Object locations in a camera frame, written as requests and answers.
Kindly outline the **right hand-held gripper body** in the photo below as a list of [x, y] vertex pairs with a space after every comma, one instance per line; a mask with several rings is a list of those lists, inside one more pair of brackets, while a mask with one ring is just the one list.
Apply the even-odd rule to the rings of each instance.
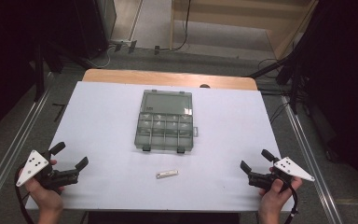
[[247, 175], [251, 186], [269, 191], [274, 180], [280, 179], [283, 182], [282, 191], [285, 191], [291, 186], [292, 178], [295, 176], [308, 181], [315, 180], [312, 175], [306, 172], [289, 157], [283, 159], [269, 157], [268, 160], [273, 163], [273, 169], [270, 174], [262, 175], [254, 173], [251, 168], [247, 168]]

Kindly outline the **clear grey plastic organizer box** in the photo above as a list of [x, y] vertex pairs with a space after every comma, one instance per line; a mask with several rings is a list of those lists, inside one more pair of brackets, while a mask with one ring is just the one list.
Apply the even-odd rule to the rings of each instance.
[[192, 150], [195, 136], [191, 92], [144, 91], [134, 138], [137, 148], [184, 154]]

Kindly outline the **black bracket on floor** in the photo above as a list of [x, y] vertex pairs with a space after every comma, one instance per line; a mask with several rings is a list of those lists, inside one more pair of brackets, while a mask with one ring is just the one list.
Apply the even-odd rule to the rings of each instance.
[[58, 108], [58, 113], [57, 113], [57, 115], [56, 115], [56, 117], [54, 119], [54, 121], [57, 122], [61, 118], [61, 116], [62, 116], [62, 114], [63, 114], [63, 112], [64, 112], [64, 110], [66, 108], [66, 104], [53, 103], [52, 105]]

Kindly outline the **white table board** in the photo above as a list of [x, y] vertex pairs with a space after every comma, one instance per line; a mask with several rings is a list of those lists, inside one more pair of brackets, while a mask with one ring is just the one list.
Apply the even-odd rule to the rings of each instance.
[[[198, 135], [186, 154], [143, 152], [134, 144], [145, 85], [79, 82], [53, 141], [66, 147], [57, 169], [88, 166], [62, 193], [67, 209], [124, 211], [254, 211], [258, 190], [240, 168], [266, 173], [263, 149], [278, 156], [259, 91], [191, 88]], [[179, 175], [156, 179], [156, 173]]]

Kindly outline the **aluminium floor rail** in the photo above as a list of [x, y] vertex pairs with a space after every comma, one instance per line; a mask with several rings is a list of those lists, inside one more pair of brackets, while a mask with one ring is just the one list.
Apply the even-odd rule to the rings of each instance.
[[327, 216], [329, 224], [343, 224], [340, 213], [337, 210], [337, 206], [334, 202], [334, 198], [324, 180], [321, 169], [314, 157], [310, 143], [304, 133], [301, 122], [290, 107], [285, 108], [285, 112], [289, 118], [292, 129], [294, 130], [297, 142], [305, 159], [305, 162], [310, 170], [310, 173], [314, 176], [314, 186], [318, 193], [319, 200], [322, 204], [324, 212]]
[[49, 73], [45, 82], [46, 91], [41, 95], [37, 102], [32, 104], [32, 107], [27, 113], [24, 122], [21, 124], [20, 129], [17, 131], [13, 141], [9, 145], [7, 152], [0, 162], [0, 189], [5, 183], [5, 180], [13, 167], [14, 162], [18, 158], [21, 152], [21, 148], [24, 145], [30, 131], [33, 129], [34, 124], [41, 113], [46, 100], [48, 99], [51, 87], [55, 82], [55, 75]]

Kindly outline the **black tripod stand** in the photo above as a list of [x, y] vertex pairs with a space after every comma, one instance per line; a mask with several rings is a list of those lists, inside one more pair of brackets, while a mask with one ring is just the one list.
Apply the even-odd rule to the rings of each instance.
[[295, 115], [297, 114], [296, 98], [298, 96], [297, 92], [300, 80], [301, 64], [305, 56], [308, 44], [312, 40], [312, 34], [317, 30], [317, 27], [317, 20], [311, 21], [306, 32], [303, 34], [294, 50], [288, 56], [249, 75], [250, 78], [256, 79], [280, 67], [281, 71], [279, 72], [275, 80], [278, 85], [284, 85], [289, 80], [292, 80], [291, 90], [289, 93], [289, 106]]

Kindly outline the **white power strip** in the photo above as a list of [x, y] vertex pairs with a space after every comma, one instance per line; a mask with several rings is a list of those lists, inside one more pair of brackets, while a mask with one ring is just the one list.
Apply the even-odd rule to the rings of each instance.
[[115, 52], [127, 48], [128, 53], [133, 53], [135, 51], [136, 44], [136, 40], [110, 40], [108, 48], [113, 48]]

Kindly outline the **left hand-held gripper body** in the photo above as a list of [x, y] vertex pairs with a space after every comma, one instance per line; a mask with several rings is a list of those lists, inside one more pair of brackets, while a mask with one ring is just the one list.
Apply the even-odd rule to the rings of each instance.
[[31, 178], [35, 178], [44, 189], [59, 190], [60, 187], [77, 183], [79, 171], [77, 169], [58, 171], [52, 168], [50, 159], [56, 152], [39, 153], [32, 150], [25, 161], [22, 172], [15, 181], [17, 187], [23, 186]]

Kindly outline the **person's right hand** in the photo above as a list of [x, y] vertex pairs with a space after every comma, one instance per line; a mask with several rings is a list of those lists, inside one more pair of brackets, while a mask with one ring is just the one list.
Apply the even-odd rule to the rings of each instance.
[[269, 191], [265, 189], [259, 190], [259, 195], [261, 196], [259, 214], [279, 215], [283, 206], [292, 197], [293, 190], [299, 189], [302, 185], [302, 179], [295, 176], [291, 182], [291, 188], [286, 190], [282, 190], [283, 185], [282, 180], [275, 179]]

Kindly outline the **person's left hand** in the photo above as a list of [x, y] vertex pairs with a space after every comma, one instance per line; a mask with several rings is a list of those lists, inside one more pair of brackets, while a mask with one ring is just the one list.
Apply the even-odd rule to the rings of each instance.
[[45, 189], [34, 178], [25, 183], [25, 188], [38, 205], [42, 214], [60, 214], [63, 209], [61, 196], [54, 190]]

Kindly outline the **wooden table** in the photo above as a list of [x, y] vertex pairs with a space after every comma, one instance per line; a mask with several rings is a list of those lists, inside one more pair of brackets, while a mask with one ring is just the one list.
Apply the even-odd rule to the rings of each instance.
[[207, 85], [211, 89], [257, 90], [255, 80], [250, 77], [221, 77], [139, 70], [89, 69], [85, 72], [83, 81], [194, 88]]

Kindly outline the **light wooden frame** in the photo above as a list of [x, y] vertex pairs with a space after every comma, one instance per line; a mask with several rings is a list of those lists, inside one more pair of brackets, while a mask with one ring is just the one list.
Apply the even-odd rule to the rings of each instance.
[[171, 0], [170, 48], [175, 21], [195, 21], [267, 31], [277, 59], [304, 32], [319, 0]]

